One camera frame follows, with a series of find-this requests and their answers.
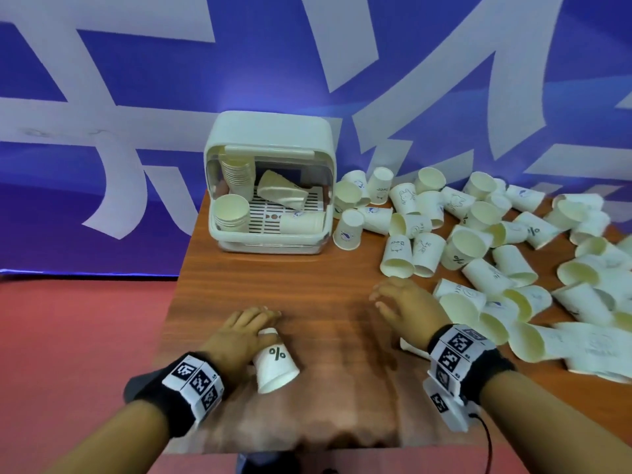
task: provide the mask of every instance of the wood grain surface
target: wood grain surface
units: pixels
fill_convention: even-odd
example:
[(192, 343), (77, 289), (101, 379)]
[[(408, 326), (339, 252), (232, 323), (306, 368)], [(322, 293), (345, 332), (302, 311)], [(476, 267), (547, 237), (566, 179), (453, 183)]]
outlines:
[[(549, 210), (546, 200), (536, 214)], [(282, 311), (277, 328), (301, 374), (265, 395), (257, 394), (251, 379), (171, 452), (485, 445), (478, 426), (467, 434), (447, 429), (422, 389), (429, 362), (393, 348), (390, 328), (368, 302), (372, 286), (384, 278), (379, 270), (384, 236), (365, 231), (355, 251), (330, 241), (315, 256), (225, 253), (209, 235), (208, 213), (207, 195), (162, 329), (156, 366), (199, 347), (232, 311), (265, 305)], [(512, 210), (504, 218), (517, 214)], [(446, 214), (445, 225), (434, 232), (446, 238), (455, 222)], [(619, 241), (622, 235), (610, 227), (606, 237)], [(535, 284), (549, 291), (562, 286), (555, 269), (574, 256), (567, 234), (539, 251), (526, 243), (518, 247), (540, 274)], [(413, 279), (432, 291), (442, 277), (470, 286), (461, 272), (441, 266), (433, 278)], [(554, 304), (533, 322), (570, 320)], [(501, 350), (521, 372), (632, 444), (632, 386), (569, 373), (562, 361), (527, 364), (507, 345)], [(494, 439), (502, 440), (492, 430)]]

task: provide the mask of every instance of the wire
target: wire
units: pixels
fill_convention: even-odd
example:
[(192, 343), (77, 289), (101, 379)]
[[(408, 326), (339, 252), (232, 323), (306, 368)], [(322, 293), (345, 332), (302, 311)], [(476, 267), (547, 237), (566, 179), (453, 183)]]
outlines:
[(485, 428), (485, 434), (487, 434), (487, 467), (485, 469), (485, 474), (489, 474), (492, 471), (492, 457), (494, 455), (494, 450), (492, 449), (492, 436), (489, 434), (489, 429), (487, 429), (487, 424), (483, 421), (483, 418), (478, 414), (470, 414), (471, 418), (476, 418), (480, 421)]

